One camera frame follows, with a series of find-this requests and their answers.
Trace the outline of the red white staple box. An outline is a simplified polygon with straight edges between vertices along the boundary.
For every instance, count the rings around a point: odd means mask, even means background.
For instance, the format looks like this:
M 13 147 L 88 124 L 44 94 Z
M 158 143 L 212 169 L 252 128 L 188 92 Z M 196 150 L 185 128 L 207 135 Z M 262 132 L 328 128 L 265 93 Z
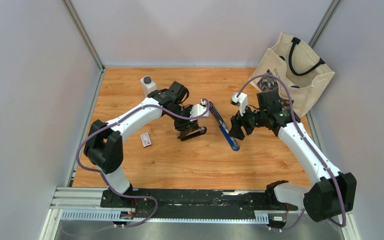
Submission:
M 148 132 L 142 133 L 140 135 L 140 139 L 144 148 L 152 145 L 152 141 Z

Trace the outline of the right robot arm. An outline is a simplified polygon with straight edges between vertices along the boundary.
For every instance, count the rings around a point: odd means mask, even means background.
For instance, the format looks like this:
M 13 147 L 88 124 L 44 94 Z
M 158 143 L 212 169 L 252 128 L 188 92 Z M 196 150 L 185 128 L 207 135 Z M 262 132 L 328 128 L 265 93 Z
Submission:
M 266 205 L 279 209 L 290 204 L 305 209 L 315 222 L 346 214 L 353 210 L 357 180 L 350 172 L 336 167 L 307 134 L 299 118 L 282 108 L 278 92 L 270 90 L 257 94 L 258 109 L 251 109 L 248 96 L 234 93 L 231 104 L 239 108 L 231 117 L 229 136 L 243 140 L 255 128 L 267 128 L 291 150 L 303 167 L 311 188 L 296 186 L 287 180 L 267 185 Z

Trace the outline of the blue stapler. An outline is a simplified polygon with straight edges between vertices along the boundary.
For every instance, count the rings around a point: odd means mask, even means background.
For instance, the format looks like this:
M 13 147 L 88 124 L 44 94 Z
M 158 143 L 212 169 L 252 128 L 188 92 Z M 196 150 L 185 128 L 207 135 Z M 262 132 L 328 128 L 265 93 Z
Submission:
M 239 151 L 240 150 L 239 143 L 235 140 L 235 138 L 229 136 L 229 129 L 226 122 L 223 120 L 222 116 L 217 111 L 215 105 L 211 101 L 209 102 L 209 111 L 217 121 L 219 129 L 223 134 L 224 138 L 226 139 L 226 141 L 228 142 L 231 149 L 235 152 Z

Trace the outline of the black stapler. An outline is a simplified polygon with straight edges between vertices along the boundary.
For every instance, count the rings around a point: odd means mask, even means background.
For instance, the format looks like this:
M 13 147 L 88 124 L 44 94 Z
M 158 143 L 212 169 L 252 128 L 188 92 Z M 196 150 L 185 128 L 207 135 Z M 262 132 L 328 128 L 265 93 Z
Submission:
M 207 128 L 205 126 L 201 126 L 190 132 L 180 131 L 178 133 L 177 138 L 183 142 L 183 141 L 187 141 L 187 140 L 205 135 L 206 133 L 207 133 Z

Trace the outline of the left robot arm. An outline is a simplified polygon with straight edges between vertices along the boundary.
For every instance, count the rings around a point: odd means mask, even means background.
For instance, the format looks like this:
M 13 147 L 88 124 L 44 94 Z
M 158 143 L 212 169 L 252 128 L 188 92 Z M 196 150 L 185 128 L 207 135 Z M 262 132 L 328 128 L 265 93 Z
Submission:
M 145 125 L 163 116 L 173 119 L 179 140 L 189 140 L 206 133 L 206 127 L 199 126 L 198 119 L 208 117 L 210 113 L 210 102 L 206 98 L 195 105 L 184 105 L 190 92 L 177 81 L 163 89 L 158 89 L 153 81 L 142 82 L 141 85 L 145 94 L 144 100 L 114 119 L 106 122 L 94 121 L 87 138 L 78 148 L 83 150 L 94 165 L 94 168 L 88 170 L 102 176 L 114 193 L 114 202 L 122 208 L 128 207 L 133 201 L 130 191 L 132 185 L 121 167 L 125 141 Z

